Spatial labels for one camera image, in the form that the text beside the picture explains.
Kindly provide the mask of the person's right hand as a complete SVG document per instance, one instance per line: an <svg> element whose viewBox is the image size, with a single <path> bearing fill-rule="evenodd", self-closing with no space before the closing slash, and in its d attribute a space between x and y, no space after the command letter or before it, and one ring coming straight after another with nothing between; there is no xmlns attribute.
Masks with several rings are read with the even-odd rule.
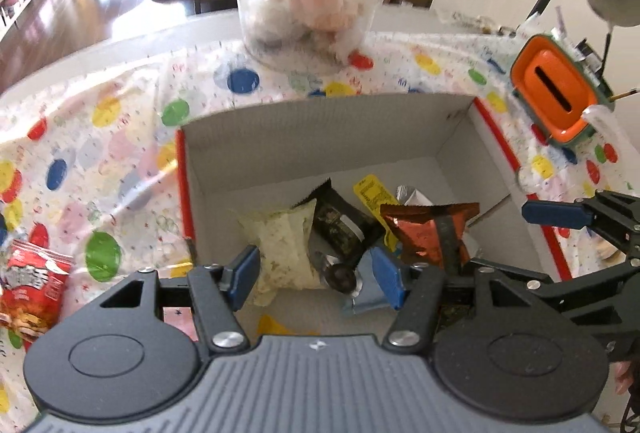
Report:
<svg viewBox="0 0 640 433"><path fill-rule="evenodd" d="M615 393L623 395L634 384L634 362L621 361L614 364Z"/></svg>

